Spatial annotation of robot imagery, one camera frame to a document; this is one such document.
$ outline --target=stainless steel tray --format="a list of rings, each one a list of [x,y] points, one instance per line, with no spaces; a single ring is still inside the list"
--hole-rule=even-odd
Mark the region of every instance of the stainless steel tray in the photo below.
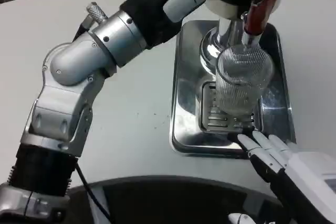
[[[243,158],[235,137],[253,129],[296,142],[280,39],[271,24],[260,46],[271,55],[276,71],[253,115],[238,119],[216,111],[211,94],[215,76],[202,66],[199,53],[203,37],[216,25],[216,21],[194,20],[186,23],[177,37],[170,134],[173,147],[188,155]]]

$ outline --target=clear glass cup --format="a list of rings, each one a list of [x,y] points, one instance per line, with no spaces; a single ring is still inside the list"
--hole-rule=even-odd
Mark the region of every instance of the clear glass cup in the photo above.
[[[216,104],[231,115],[251,114],[273,77],[273,61],[260,47],[235,45],[216,64]]]

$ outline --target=cable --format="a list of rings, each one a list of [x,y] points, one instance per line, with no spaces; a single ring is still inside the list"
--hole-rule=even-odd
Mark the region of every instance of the cable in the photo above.
[[[76,168],[76,171],[80,177],[80,179],[82,180],[83,182],[83,186],[84,186],[84,189],[86,190],[86,192],[88,193],[88,195],[90,196],[90,198],[92,199],[92,201],[96,204],[96,206],[98,207],[98,209],[102,212],[102,214],[109,220],[109,222],[111,224],[113,224],[113,221],[112,221],[112,218],[111,216],[109,215],[109,213],[104,209],[104,207],[101,205],[101,203],[99,203],[98,199],[95,197],[95,195],[93,194],[88,182],[86,181],[86,179],[84,178],[84,175],[81,171],[81,169],[79,168],[79,165],[78,163],[76,164],[75,166]]]

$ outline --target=screw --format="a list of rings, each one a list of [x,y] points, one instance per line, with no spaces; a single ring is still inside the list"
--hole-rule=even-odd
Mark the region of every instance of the screw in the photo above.
[[[57,216],[57,218],[60,219],[60,218],[62,217],[62,213],[61,213],[61,212],[57,212],[57,213],[56,213],[56,216]]]

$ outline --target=white table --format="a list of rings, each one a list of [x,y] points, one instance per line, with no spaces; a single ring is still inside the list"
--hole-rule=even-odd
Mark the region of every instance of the white table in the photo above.
[[[16,161],[30,107],[42,87],[45,55],[71,41],[91,1],[111,15],[124,0],[17,0],[0,6],[0,181]],[[336,157],[335,13],[336,0],[282,0],[270,21],[282,39],[298,144]],[[185,21],[192,19],[217,16],[202,6]],[[271,194],[249,161],[185,157],[172,150],[174,55],[175,38],[144,52],[106,81],[79,161],[87,180],[181,175]],[[73,186],[81,185],[77,173],[72,179]]]

